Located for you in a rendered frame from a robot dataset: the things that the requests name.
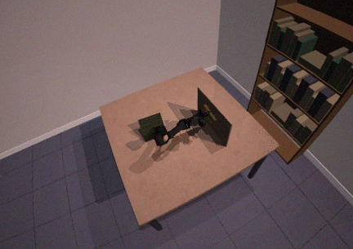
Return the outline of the brown flat board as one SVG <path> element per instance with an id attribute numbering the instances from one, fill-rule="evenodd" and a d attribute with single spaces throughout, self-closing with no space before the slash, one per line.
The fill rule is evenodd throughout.
<path id="1" fill-rule="evenodd" d="M 226 117 L 226 115 L 219 110 L 214 102 L 208 97 L 208 95 L 198 87 L 198 112 L 199 108 L 205 104 L 212 110 L 217 121 L 215 127 L 212 128 L 217 137 L 223 142 L 225 146 L 228 145 L 230 133 L 232 130 L 232 122 Z"/>

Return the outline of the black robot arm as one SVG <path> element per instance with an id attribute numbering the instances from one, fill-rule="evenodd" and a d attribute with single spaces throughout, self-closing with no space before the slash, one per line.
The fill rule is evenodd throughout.
<path id="1" fill-rule="evenodd" d="M 206 125 L 206 122 L 202 119 L 202 117 L 200 118 L 184 118 L 181 119 L 176 127 L 174 127 L 173 129 L 171 129 L 170 131 L 167 131 L 165 126 L 157 126 L 154 128 L 156 135 L 154 136 L 154 141 L 156 143 L 157 146 L 163 146 L 165 145 L 170 139 L 172 139 L 174 137 L 174 135 L 176 135 L 179 131 L 184 131 L 186 129 L 189 129 L 190 126 L 197 126 L 200 125 L 201 127 L 204 127 Z M 187 126 L 186 126 L 187 125 Z M 163 137 L 167 135 L 168 139 L 166 142 L 164 142 Z"/>

